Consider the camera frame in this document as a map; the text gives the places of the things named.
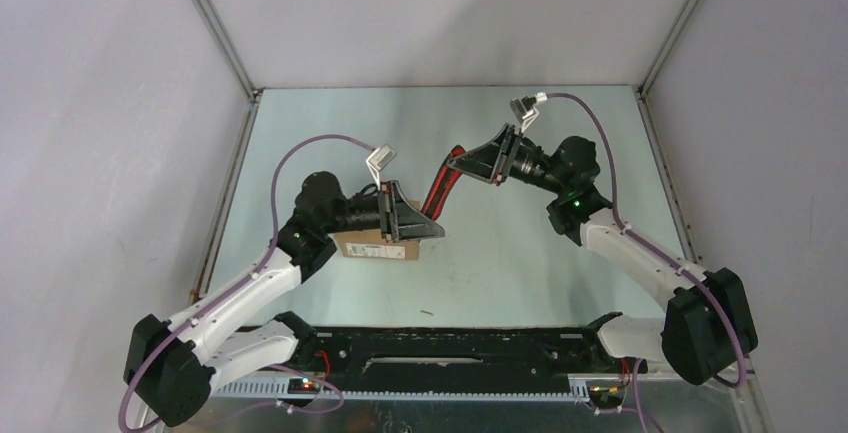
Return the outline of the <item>brown cardboard express box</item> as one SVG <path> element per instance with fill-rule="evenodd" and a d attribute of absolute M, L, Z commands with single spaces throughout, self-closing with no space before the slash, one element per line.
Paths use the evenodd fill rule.
<path fill-rule="evenodd" d="M 340 222 L 347 200 L 336 207 L 336 221 Z M 389 242 L 377 230 L 331 233 L 339 253 L 346 258 L 416 261 L 419 259 L 421 241 Z"/>

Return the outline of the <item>red black utility knife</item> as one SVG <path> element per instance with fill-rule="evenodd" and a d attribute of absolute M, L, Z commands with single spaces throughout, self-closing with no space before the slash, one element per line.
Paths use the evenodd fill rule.
<path fill-rule="evenodd" d="M 461 177 L 461 173 L 451 168 L 448 162 L 465 152 L 461 145 L 455 145 L 443 159 L 421 207 L 421 212 L 429 219 L 438 220 L 451 190 Z"/>

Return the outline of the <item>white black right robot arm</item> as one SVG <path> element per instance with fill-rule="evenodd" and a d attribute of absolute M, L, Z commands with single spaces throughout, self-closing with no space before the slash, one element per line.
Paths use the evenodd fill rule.
<path fill-rule="evenodd" d="M 620 358 L 668 364 L 701 385 L 759 345 L 741 278 L 728 268 L 709 271 L 673 255 L 628 222 L 594 185 L 596 145 L 565 138 L 551 154 L 505 125 L 477 148 L 458 149 L 446 168 L 499 185 L 508 179 L 551 192 L 546 210 L 553 230 L 621 268 L 664 313 L 662 320 L 618 315 L 581 345 L 585 364 L 606 371 Z"/>

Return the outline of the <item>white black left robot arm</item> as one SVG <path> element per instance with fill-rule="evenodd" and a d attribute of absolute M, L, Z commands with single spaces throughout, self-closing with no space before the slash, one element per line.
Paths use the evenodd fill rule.
<path fill-rule="evenodd" d="M 378 230 L 391 243 L 445 231 L 409 202 L 395 180 L 347 197 L 327 171 L 307 176 L 290 218 L 262 255 L 210 296 L 165 320 L 149 314 L 131 333 L 123 378 L 156 415 L 152 426 L 190 420 L 218 387 L 272 364 L 304 369 L 316 356 L 311 327 L 294 314 L 254 333 L 242 327 L 271 301 L 304 284 L 336 253 L 337 233 Z"/>

